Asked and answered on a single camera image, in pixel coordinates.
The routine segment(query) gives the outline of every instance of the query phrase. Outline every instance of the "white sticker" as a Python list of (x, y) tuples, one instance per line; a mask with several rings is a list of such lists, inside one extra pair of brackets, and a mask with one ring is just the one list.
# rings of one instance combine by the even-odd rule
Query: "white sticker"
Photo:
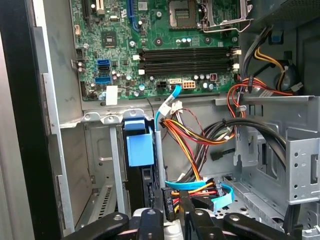
[(148, 3), (144, 1), (138, 2), (138, 10), (139, 11), (148, 11)]
[(264, 91), (260, 94), (259, 98), (262, 98), (262, 97), (270, 97), (270, 96), (272, 96), (272, 94), (274, 94), (272, 91), (264, 90)]
[(118, 86), (106, 86), (105, 105), (117, 105), (118, 104)]
[(167, 116), (167, 114), (170, 112), (171, 107), (169, 107), (166, 103), (163, 103), (160, 107), (159, 107), (159, 112), (163, 115), (163, 116)]

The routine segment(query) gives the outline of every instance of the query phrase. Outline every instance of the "vented metal panel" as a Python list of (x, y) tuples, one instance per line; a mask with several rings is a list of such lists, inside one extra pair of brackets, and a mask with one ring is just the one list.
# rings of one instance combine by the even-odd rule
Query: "vented metal panel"
[(320, 0), (256, 0), (253, 4), (253, 25), (256, 27), (292, 28), (320, 16)]

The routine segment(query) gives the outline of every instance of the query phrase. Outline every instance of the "motherboard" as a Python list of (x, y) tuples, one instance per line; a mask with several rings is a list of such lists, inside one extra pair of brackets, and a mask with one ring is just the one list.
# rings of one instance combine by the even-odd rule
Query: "motherboard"
[(238, 33), (204, 33), (208, 6), (217, 23), (237, 18), (238, 0), (71, 0), (82, 99), (105, 100), (107, 86), (118, 99), (166, 96), (176, 85), (183, 95), (227, 92)]

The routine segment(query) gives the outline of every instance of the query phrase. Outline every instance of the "integrated circuit chip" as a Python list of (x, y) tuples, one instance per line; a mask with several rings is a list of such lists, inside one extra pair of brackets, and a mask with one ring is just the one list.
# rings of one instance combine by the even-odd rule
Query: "integrated circuit chip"
[(115, 31), (103, 31), (101, 32), (102, 47), (114, 48), (117, 46), (117, 33)]

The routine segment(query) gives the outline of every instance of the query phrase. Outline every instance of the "blue plastic latch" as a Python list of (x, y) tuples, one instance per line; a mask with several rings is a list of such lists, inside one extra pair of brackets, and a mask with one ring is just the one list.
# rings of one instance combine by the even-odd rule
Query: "blue plastic latch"
[(124, 130), (126, 131), (144, 130), (145, 128), (146, 126), (144, 118), (134, 118), (124, 121)]
[(155, 163), (153, 132), (151, 127), (148, 127), (148, 129), (149, 133), (126, 137), (130, 167), (153, 165)]

